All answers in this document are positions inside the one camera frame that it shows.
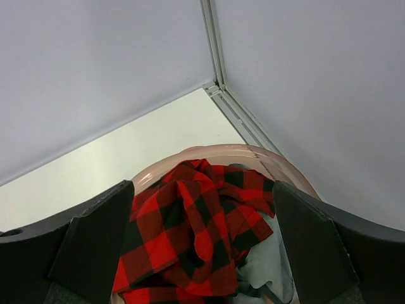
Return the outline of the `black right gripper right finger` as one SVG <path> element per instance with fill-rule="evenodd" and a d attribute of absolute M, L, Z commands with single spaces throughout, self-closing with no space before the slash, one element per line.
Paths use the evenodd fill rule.
<path fill-rule="evenodd" d="M 285 182 L 276 216 L 301 303 L 404 303 L 404 232 Z"/>

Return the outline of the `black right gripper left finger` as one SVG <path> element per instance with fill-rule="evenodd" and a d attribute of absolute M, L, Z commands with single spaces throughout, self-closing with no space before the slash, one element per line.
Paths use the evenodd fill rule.
<path fill-rule="evenodd" d="M 134 185 L 1 234 L 1 303 L 109 303 Z"/>

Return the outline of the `grey shirt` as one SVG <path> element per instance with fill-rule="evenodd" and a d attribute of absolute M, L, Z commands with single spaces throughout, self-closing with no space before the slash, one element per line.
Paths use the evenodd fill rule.
<path fill-rule="evenodd" d="M 230 303 L 296 303 L 296 287 L 276 217 L 260 213 L 273 234 L 253 246 L 237 268 L 237 295 Z"/>

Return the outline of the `red black plaid shirt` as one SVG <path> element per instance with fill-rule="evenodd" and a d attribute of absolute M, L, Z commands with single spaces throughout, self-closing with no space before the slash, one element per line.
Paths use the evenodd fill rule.
<path fill-rule="evenodd" d="M 137 194 L 112 292 L 125 303 L 228 303 L 237 267 L 272 235 L 274 182 L 187 160 Z"/>

